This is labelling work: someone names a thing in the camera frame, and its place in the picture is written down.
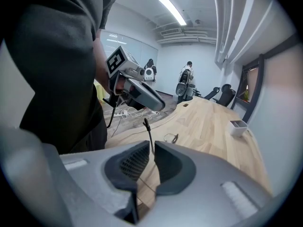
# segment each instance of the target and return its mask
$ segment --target black chair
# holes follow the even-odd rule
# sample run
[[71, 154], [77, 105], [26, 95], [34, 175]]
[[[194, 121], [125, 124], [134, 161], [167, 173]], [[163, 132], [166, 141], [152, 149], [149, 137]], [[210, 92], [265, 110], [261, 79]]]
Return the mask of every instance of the black chair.
[[231, 87], [232, 87], [231, 84], [224, 84], [221, 88], [221, 91], [224, 92], [227, 89], [231, 89]]
[[216, 101], [217, 104], [223, 105], [227, 107], [233, 98], [235, 97], [236, 92], [232, 89], [227, 89], [224, 92], [222, 92], [222, 95], [219, 100], [213, 98], [214, 101]]
[[202, 98], [209, 100], [209, 99], [213, 98], [214, 96], [216, 96], [218, 94], [218, 92], [220, 92], [220, 88], [214, 87], [214, 89], [209, 94], [207, 94], [205, 97], [202, 97]]

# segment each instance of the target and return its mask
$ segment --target small white container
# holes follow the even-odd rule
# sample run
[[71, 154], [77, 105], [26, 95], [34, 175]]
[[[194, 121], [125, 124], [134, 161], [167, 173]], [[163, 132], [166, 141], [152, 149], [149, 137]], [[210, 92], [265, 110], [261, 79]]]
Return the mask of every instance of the small white container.
[[243, 120], [232, 120], [227, 124], [227, 131], [236, 137], [240, 137], [247, 129], [247, 124]]

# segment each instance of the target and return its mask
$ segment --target ceiling light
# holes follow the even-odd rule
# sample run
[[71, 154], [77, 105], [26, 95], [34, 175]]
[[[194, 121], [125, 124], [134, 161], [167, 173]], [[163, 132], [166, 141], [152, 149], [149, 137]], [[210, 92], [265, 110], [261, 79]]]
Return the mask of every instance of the ceiling light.
[[182, 18], [181, 14], [175, 8], [175, 6], [171, 3], [170, 0], [159, 0], [176, 18], [180, 25], [186, 25], [184, 19]]
[[110, 39], [107, 39], [107, 41], [118, 42], [118, 43], [120, 43], [120, 44], [127, 44], [127, 43], [125, 43], [125, 42], [118, 41], [118, 40], [110, 40]]

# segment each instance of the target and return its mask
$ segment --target floor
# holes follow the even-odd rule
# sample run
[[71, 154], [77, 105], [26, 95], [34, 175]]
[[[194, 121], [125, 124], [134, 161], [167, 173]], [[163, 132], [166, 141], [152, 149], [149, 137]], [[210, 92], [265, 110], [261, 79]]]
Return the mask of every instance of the floor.
[[[128, 108], [127, 105], [119, 106], [116, 112], [118, 112], [119, 109], [128, 108], [128, 113], [132, 116], [128, 116], [126, 119], [114, 117], [111, 126], [107, 129], [107, 138], [109, 139], [129, 129], [141, 127], [144, 118], [147, 118], [149, 124], [152, 124], [170, 115], [176, 109], [177, 102], [173, 100], [172, 96], [159, 94], [165, 102], [165, 108], [159, 112], [158, 115], [154, 115], [148, 108], [137, 111], [134, 108]], [[106, 103], [102, 103], [102, 108], [105, 122], [108, 125], [113, 108]]]

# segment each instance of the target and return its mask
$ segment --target light wood tabletop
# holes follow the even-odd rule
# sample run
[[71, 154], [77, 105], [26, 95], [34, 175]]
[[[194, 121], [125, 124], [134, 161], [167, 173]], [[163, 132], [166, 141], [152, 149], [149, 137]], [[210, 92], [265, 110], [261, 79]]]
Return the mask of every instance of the light wood tabletop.
[[[191, 101], [178, 104], [176, 110], [166, 118], [150, 125], [152, 141], [164, 141], [164, 136], [168, 133], [179, 134], [177, 145], [227, 160], [271, 193], [255, 138], [249, 130], [241, 137], [231, 136], [225, 131], [229, 120], [240, 120], [240, 118], [231, 109], [195, 96]], [[173, 137], [167, 135], [166, 139], [171, 141]], [[139, 140], [149, 140], [144, 126], [110, 138], [106, 148]], [[159, 172], [151, 150], [149, 163], [137, 184], [138, 203], [142, 202], [151, 207], [155, 201], [156, 187], [160, 184]]]

